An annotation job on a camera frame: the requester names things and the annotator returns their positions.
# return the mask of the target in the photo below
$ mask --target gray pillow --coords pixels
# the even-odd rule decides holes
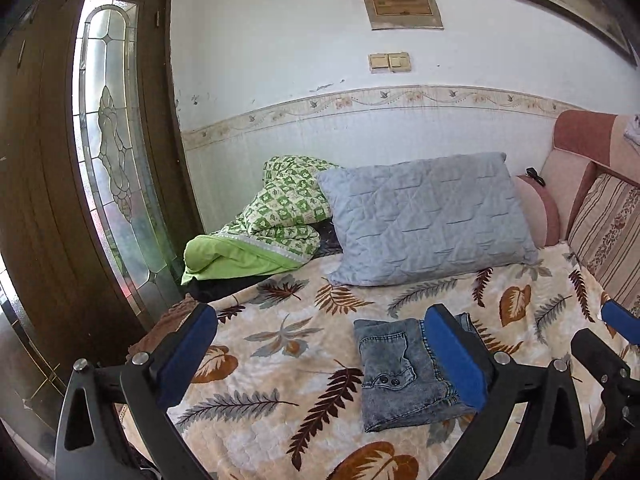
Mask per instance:
[[[329,281],[398,285],[535,263],[505,159],[478,153],[316,174],[344,251]]]

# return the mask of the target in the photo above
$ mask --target wall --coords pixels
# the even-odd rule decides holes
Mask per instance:
[[[572,22],[523,0],[437,2],[445,30],[372,31],[362,0],[173,0],[180,129],[329,84],[317,93],[472,85],[604,112],[640,108],[635,67]],[[367,54],[398,51],[411,54],[413,72],[369,73]]]
[[[437,2],[445,30],[372,31],[362,0],[173,0],[177,112],[206,230],[248,203],[272,155],[356,166],[491,149],[522,173],[542,166],[554,122],[507,109],[371,107],[287,124],[270,116],[268,129],[228,135],[236,120],[226,120],[240,114],[240,122],[259,120],[291,100],[308,107],[331,92],[407,85],[496,88],[610,113],[640,109],[638,70],[561,16],[524,0]],[[400,51],[412,56],[411,73],[369,72],[367,54]]]

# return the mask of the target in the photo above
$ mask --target denim pocket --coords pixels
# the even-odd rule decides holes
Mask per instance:
[[[405,356],[404,332],[365,337],[358,350],[365,365],[363,388],[402,390],[415,381],[414,368]]]

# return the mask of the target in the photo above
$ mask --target green blanket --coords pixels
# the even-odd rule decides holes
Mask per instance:
[[[334,167],[307,156],[268,160],[264,189],[244,211],[220,231],[199,235],[187,244],[182,284],[192,278],[270,276],[306,264],[320,246],[320,235],[303,223],[331,215],[313,174]]]

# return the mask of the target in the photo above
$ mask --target brown wooden door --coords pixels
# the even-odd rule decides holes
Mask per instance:
[[[167,0],[138,5],[140,116],[177,254],[199,231],[170,115]],[[74,142],[72,66],[84,0],[41,0],[0,56],[0,248],[41,351],[60,370],[124,361],[145,333],[102,250]]]

